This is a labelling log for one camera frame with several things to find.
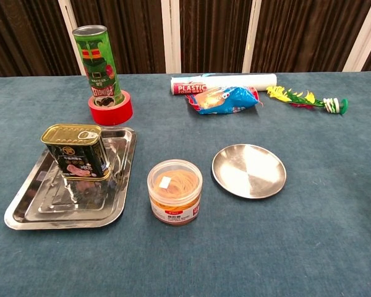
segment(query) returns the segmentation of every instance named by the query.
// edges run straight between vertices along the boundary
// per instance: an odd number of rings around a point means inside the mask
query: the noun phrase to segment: chip bag
[[[185,97],[200,114],[238,113],[259,102],[253,87],[217,87]]]

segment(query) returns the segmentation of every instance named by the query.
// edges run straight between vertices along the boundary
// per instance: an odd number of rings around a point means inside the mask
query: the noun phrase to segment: pringles can
[[[111,107],[124,100],[117,78],[107,28],[88,25],[76,28],[73,36],[95,97],[95,105]]]
[[[41,136],[62,176],[68,179],[103,180],[110,174],[101,127],[56,124]]]

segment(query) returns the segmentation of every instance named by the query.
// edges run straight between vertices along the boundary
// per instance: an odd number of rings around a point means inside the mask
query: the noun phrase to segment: jar label
[[[182,223],[188,221],[198,215],[200,199],[188,209],[183,210],[165,210],[161,207],[151,203],[153,213],[162,221],[168,223]]]

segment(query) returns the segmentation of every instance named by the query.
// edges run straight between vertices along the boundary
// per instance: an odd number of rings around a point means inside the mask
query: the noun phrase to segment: rubber band jar
[[[181,226],[197,217],[202,174],[194,164],[184,160],[159,163],[148,174],[147,186],[157,219]]]

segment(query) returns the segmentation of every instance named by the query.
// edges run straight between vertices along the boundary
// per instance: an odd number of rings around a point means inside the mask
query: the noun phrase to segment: plastic food wrap roll
[[[217,87],[254,87],[257,91],[265,91],[267,87],[276,85],[274,74],[224,75],[224,76],[192,76],[172,77],[173,95],[197,94]]]

